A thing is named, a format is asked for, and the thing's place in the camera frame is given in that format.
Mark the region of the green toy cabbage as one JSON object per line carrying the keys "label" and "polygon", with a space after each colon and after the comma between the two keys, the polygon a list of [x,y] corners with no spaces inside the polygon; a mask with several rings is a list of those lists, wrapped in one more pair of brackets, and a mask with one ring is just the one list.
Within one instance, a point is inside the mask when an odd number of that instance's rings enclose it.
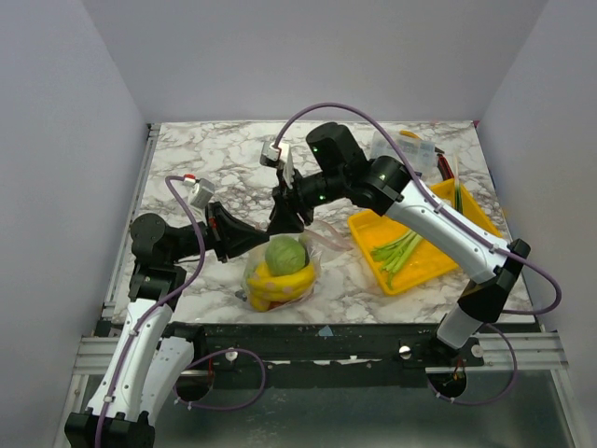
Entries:
{"label": "green toy cabbage", "polygon": [[297,273],[307,265],[307,259],[305,246],[286,235],[272,238],[265,250],[265,262],[274,276]]}

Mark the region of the clear zip top bag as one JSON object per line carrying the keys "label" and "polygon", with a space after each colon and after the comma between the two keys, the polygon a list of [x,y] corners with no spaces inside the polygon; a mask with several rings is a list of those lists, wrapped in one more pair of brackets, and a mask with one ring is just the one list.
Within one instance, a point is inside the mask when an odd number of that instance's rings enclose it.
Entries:
{"label": "clear zip top bag", "polygon": [[261,313],[309,298],[323,260],[349,251],[349,241],[334,227],[317,220],[313,230],[274,235],[249,251],[243,280],[243,296]]}

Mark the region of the yellow toy banana bunch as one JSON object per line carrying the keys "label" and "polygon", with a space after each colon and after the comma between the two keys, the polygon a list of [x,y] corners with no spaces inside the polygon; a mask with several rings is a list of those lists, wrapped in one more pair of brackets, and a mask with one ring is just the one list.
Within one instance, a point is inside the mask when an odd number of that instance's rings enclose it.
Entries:
{"label": "yellow toy banana bunch", "polygon": [[301,270],[288,275],[274,276],[267,264],[261,262],[245,280],[249,304],[259,312],[268,312],[286,303],[300,300],[312,292],[316,270],[309,262]]}

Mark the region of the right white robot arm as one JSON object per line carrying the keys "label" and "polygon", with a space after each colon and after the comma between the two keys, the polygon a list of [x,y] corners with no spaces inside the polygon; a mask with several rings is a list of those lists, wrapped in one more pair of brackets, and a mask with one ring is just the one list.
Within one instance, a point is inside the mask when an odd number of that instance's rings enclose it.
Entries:
{"label": "right white robot arm", "polygon": [[321,169],[314,175],[301,175],[290,150],[281,144],[264,144],[261,150],[261,164],[275,168],[278,177],[268,234],[300,233],[312,223],[315,207],[338,199],[418,233],[470,278],[428,345],[437,364],[451,365],[468,339],[503,313],[530,246],[521,239],[508,242],[474,224],[435,196],[399,159],[367,158],[344,125],[320,125],[306,142]]}

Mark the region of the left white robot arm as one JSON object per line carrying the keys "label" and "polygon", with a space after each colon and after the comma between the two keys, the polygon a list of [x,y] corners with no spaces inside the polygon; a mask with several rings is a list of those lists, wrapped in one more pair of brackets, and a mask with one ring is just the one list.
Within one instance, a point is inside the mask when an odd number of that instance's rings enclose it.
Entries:
{"label": "left white robot arm", "polygon": [[64,425],[73,447],[150,447],[160,410],[184,368],[198,368],[208,353],[200,329],[170,319],[184,288],[194,280],[179,266],[188,257],[215,252],[221,262],[269,241],[269,235],[233,217],[219,202],[206,219],[175,228],[152,213],[131,225],[135,256],[130,302],[117,347],[86,409]]}

